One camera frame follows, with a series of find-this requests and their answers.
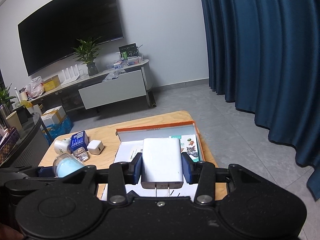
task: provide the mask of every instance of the cardboard box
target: cardboard box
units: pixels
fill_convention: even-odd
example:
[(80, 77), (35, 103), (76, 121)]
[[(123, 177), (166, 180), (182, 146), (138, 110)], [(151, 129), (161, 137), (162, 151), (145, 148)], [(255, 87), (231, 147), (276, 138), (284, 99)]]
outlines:
[(55, 89), (60, 85), (60, 79), (58, 75), (54, 77), (48, 78), (46, 81), (43, 82), (44, 91), (48, 92), (52, 89)]
[(44, 114), (41, 116), (41, 119), (45, 126), (50, 126), (52, 124), (59, 124), (61, 119), (60, 116), (58, 117), (58, 111), (55, 111), (53, 113)]
[[(130, 162), (137, 152), (143, 152), (143, 140), (145, 138), (169, 138), (183, 135), (195, 135), (199, 160), (204, 160), (203, 150), (199, 138), (198, 129), (194, 121), (168, 123), (161, 125), (121, 128), (116, 130), (121, 141), (114, 163)], [(190, 196), (193, 201), (198, 184), (189, 185), (183, 177), (183, 185), (179, 189), (170, 189), (171, 196)], [(144, 189), (141, 186), (141, 178), (137, 185), (125, 185), (127, 193), (134, 190), (140, 196), (155, 196), (154, 189)], [(107, 200), (108, 185), (106, 185), (101, 200)], [(157, 190), (157, 196), (167, 197), (167, 189)]]
[(51, 113), (51, 112), (53, 112), (53, 111), (56, 111), (56, 110), (57, 110), (58, 113), (59, 113), (60, 119), (61, 119), (61, 120), (64, 120), (64, 118), (66, 117), (66, 112), (64, 111), (64, 109), (63, 109), (62, 106), (58, 106), (58, 107), (51, 108), (51, 109), (45, 111), (45, 112), (44, 112), (44, 115), (45, 115), (45, 114), (49, 114), (49, 113)]

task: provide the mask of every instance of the wall charger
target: wall charger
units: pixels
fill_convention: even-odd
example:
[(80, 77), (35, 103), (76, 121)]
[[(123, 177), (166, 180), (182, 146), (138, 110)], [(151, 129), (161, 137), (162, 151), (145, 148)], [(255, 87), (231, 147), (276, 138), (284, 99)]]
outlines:
[(141, 185), (147, 189), (175, 189), (183, 185), (180, 140), (143, 140)]
[(103, 149), (104, 145), (100, 140), (92, 140), (88, 144), (88, 151), (90, 152), (90, 154), (99, 155)]

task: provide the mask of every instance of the blue plastic bag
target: blue plastic bag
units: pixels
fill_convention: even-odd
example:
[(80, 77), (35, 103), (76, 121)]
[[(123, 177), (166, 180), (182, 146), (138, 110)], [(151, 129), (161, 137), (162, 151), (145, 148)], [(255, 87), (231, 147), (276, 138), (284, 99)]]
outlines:
[[(52, 139), (54, 140), (60, 135), (68, 134), (71, 132), (71, 129), (73, 127), (73, 123), (71, 122), (69, 116), (66, 115), (65, 119), (62, 121), (61, 124), (51, 124), (47, 126), (47, 130), (49, 131)], [(47, 139), (49, 145), (52, 143), (49, 140), (48, 135), (42, 130), (44, 137)]]

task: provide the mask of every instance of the flat screen tv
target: flat screen tv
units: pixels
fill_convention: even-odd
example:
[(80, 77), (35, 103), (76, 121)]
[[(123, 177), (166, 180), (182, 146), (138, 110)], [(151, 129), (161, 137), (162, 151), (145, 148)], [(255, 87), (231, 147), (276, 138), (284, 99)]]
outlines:
[(122, 38), (116, 0), (53, 0), (18, 24), (28, 75), (70, 56), (76, 39)]

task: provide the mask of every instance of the glass jar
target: glass jar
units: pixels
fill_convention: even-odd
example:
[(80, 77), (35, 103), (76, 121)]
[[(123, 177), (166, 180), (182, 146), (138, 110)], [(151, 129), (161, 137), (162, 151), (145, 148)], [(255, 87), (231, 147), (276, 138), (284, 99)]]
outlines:
[(80, 147), (79, 149), (73, 151), (73, 156), (82, 162), (85, 162), (89, 159), (87, 151), (83, 147)]
[(55, 158), (52, 168), (55, 176), (62, 178), (84, 166), (85, 165), (72, 154), (64, 153)]

